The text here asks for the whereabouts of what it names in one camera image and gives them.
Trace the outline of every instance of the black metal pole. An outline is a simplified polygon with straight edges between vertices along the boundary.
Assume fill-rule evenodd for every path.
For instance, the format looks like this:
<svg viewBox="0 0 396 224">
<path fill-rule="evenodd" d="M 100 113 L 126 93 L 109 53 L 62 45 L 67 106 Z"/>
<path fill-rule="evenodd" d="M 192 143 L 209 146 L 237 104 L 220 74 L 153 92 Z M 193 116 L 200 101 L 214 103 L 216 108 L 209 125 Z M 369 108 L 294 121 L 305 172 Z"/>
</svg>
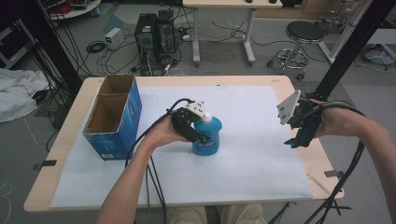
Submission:
<svg viewBox="0 0 396 224">
<path fill-rule="evenodd" d="M 361 49 L 373 36 L 380 22 L 388 16 L 395 4 L 396 0 L 373 0 L 350 38 L 336 56 L 325 77 L 313 92 L 315 99 L 320 101 L 327 100 L 335 85 L 343 77 Z"/>
</svg>

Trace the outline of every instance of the floor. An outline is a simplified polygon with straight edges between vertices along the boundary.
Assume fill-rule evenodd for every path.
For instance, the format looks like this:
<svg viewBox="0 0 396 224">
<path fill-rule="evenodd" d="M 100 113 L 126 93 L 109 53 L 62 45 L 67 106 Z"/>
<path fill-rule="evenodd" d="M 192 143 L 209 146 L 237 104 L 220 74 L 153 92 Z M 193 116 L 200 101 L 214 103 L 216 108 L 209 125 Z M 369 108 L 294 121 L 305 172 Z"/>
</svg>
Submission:
<svg viewBox="0 0 396 224">
<path fill-rule="evenodd" d="M 103 4 L 100 7 L 101 16 L 92 17 L 90 14 L 86 14 L 61 21 L 58 24 L 57 31 L 62 37 L 65 37 L 63 27 L 66 27 L 67 24 L 70 33 L 78 44 L 81 58 L 84 59 L 87 56 L 85 48 L 92 41 L 105 41 L 104 35 L 109 30 L 115 26 L 121 27 L 125 34 L 125 47 L 114 52 L 106 61 L 107 72 L 112 73 L 119 70 L 120 73 L 128 73 L 138 64 L 138 60 L 131 62 L 137 53 L 137 48 L 134 44 L 134 38 L 128 35 L 134 32 L 136 15 L 140 12 L 155 12 L 158 11 L 158 8 L 166 9 L 166 7 Z M 186 9 L 189 21 L 179 20 L 177 26 L 188 27 L 192 18 L 189 14 L 190 11 L 190 9 Z M 231 30 L 219 26 L 238 28 L 241 24 L 238 21 L 229 21 L 228 18 L 223 18 L 223 20 L 216 21 L 217 26 L 210 21 L 200 22 L 199 33 L 202 40 L 201 53 L 203 56 L 199 66 L 191 61 L 191 43 L 185 42 L 180 46 L 180 63 L 166 75 L 265 76 L 278 73 L 278 66 L 274 65 L 272 68 L 268 68 L 266 64 L 279 49 L 293 46 L 287 42 L 275 42 L 290 41 L 285 35 L 285 28 L 290 21 L 255 20 L 252 37 L 258 44 L 252 43 L 252 48 L 257 62 L 249 64 L 243 46 L 238 43 L 240 39 L 231 38 L 218 43 L 208 42 L 208 40 L 219 40 L 230 36 Z M 330 64 L 326 62 L 325 56 L 317 46 L 306 46 L 304 48 L 306 53 L 315 60 L 310 60 L 303 81 L 321 81 Z M 93 76 L 104 75 L 103 66 L 98 66 L 96 63 L 102 55 L 103 52 L 90 54 L 85 61 Z M 396 66 L 390 66 L 388 71 L 385 72 L 384 66 L 368 63 L 361 56 L 358 56 L 356 63 L 359 66 L 352 64 L 340 82 L 357 108 L 367 117 L 387 127 L 392 138 L 396 140 L 396 118 L 394 116 L 396 103 L 393 99 L 396 95 Z M 36 70 L 37 66 L 26 56 L 12 69 Z M 84 71 L 79 71 L 79 74 L 82 77 L 88 75 Z M 295 74 L 288 76 L 290 76 L 290 79 L 294 79 Z M 95 221 L 97 211 L 28 213 L 23 210 L 24 201 L 38 175 L 38 171 L 33 168 L 35 164 L 46 159 L 48 155 L 46 148 L 47 145 L 50 147 L 53 142 L 53 138 L 50 139 L 50 137 L 55 132 L 56 129 L 50 125 L 48 118 L 35 117 L 35 112 L 22 119 L 0 123 L 0 223 L 93 223 Z M 345 171 L 355 151 L 358 139 L 326 136 L 321 137 L 320 142 L 324 146 L 334 169 Z M 346 182 L 344 190 L 346 196 L 337 202 L 339 205 L 351 207 L 352 210 L 342 210 L 341 216 L 338 216 L 337 212 L 332 210 L 327 217 L 327 223 L 391 223 L 384 194 L 367 151 L 363 153 L 361 162 Z M 291 203 L 279 223 L 303 223 L 320 204 L 320 201 Z M 267 220 L 275 216 L 283 205 L 283 203 L 263 204 L 263 211 Z M 207 207 L 206 209 L 208 223 L 219 223 L 213 207 Z M 152 216 L 153 223 L 161 223 L 162 212 L 160 210 L 154 210 Z M 136 223 L 147 223 L 147 211 L 145 209 L 137 211 Z"/>
</svg>

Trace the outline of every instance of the person's leg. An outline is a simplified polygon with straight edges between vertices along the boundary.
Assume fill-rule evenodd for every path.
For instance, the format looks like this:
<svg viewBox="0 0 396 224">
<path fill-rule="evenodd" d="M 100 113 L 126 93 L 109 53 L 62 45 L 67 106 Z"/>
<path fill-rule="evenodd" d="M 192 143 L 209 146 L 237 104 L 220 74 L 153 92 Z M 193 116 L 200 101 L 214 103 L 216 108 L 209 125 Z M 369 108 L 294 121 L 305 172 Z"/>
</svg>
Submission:
<svg viewBox="0 0 396 224">
<path fill-rule="evenodd" d="M 169 224 L 207 224 L 206 211 L 203 206 L 171 207 L 167 215 Z"/>
<path fill-rule="evenodd" d="M 220 224 L 267 224 L 259 203 L 218 206 L 217 209 Z"/>
</svg>

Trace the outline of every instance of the gray stool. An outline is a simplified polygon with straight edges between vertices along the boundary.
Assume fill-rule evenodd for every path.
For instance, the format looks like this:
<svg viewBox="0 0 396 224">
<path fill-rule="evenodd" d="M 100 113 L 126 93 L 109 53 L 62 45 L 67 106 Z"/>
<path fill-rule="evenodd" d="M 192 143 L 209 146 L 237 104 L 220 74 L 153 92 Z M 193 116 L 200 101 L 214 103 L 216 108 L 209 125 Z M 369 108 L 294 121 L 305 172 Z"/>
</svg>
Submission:
<svg viewBox="0 0 396 224">
<path fill-rule="evenodd" d="M 293 21 L 289 23 L 286 28 L 286 34 L 290 39 L 297 42 L 294 49 L 282 49 L 278 51 L 272 60 L 267 63 L 267 67 L 272 67 L 274 61 L 277 61 L 282 65 L 280 75 L 283 75 L 286 68 L 300 69 L 302 73 L 299 73 L 296 78 L 302 80 L 305 76 L 305 67 L 308 65 L 308 58 L 304 53 L 300 52 L 300 46 L 302 44 L 317 44 L 322 41 L 325 34 L 315 24 L 307 21 Z"/>
</svg>

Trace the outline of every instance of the blue box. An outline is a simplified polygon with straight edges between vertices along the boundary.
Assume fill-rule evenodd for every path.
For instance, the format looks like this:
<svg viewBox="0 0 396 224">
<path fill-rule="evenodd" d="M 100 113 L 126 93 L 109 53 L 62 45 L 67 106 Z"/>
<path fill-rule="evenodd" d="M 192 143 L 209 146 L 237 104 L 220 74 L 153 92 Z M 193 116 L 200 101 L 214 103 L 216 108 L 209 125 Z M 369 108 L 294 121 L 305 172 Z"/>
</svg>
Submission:
<svg viewBox="0 0 396 224">
<path fill-rule="evenodd" d="M 103 160 L 125 160 L 136 139 L 141 111 L 134 75 L 108 75 L 82 134 Z"/>
</svg>

